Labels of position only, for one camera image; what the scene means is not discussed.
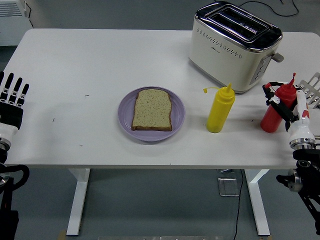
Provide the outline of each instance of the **toaster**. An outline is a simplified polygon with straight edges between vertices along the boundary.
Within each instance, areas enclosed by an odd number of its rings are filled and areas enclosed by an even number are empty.
[[[217,1],[199,9],[193,21],[189,58],[214,81],[244,93],[263,77],[282,31],[244,9]]]

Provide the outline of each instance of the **purple plate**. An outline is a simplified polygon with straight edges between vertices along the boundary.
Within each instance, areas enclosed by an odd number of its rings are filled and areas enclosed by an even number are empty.
[[[131,130],[131,124],[134,118],[136,97],[140,91],[145,89],[159,89],[167,92],[170,95],[172,102],[172,131]],[[181,99],[172,91],[158,86],[146,86],[133,90],[122,99],[118,108],[118,119],[123,129],[132,137],[146,142],[155,142],[171,137],[180,129],[180,127],[184,123],[185,116],[186,110]]]

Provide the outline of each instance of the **bread slice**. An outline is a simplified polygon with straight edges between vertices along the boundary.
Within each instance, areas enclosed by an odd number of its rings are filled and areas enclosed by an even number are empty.
[[[170,95],[160,89],[145,89],[135,99],[131,129],[172,131]]]

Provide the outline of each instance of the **white table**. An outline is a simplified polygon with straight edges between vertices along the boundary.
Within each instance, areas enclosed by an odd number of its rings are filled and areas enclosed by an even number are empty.
[[[286,32],[263,80],[236,96],[220,133],[205,124],[216,84],[189,60],[191,31],[32,29],[5,68],[30,84],[21,129],[6,164],[69,168],[78,179],[68,235],[77,235],[91,168],[246,169],[259,235],[269,228],[258,180],[268,169],[295,168],[284,124],[265,133],[262,84],[308,81],[320,71],[320,37]],[[232,66],[225,66],[228,71]],[[118,122],[123,97],[159,86],[185,105],[181,129],[157,143],[136,140]],[[320,110],[311,109],[311,130],[320,132]]]

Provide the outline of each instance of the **bread crust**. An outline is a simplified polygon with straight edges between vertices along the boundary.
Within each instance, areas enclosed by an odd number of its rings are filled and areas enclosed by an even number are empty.
[[[139,98],[139,95],[142,91],[138,92],[136,98],[135,98],[135,103],[134,103],[134,111],[133,111],[133,119],[132,119],[132,123],[131,123],[131,130],[133,131],[162,131],[162,132],[171,132],[172,131],[172,121],[171,121],[171,112],[172,112],[172,101],[171,101],[171,98],[170,98],[170,95],[169,93],[163,91],[163,90],[160,90],[160,89],[157,89],[159,91],[162,91],[164,93],[167,94],[167,97],[168,97],[168,100],[170,101],[170,111],[169,111],[169,114],[168,114],[168,120],[169,120],[169,126],[165,126],[165,127],[156,127],[156,126],[142,126],[142,125],[134,125],[134,119],[135,119],[135,116],[136,116],[136,105],[137,105],[137,99]]]

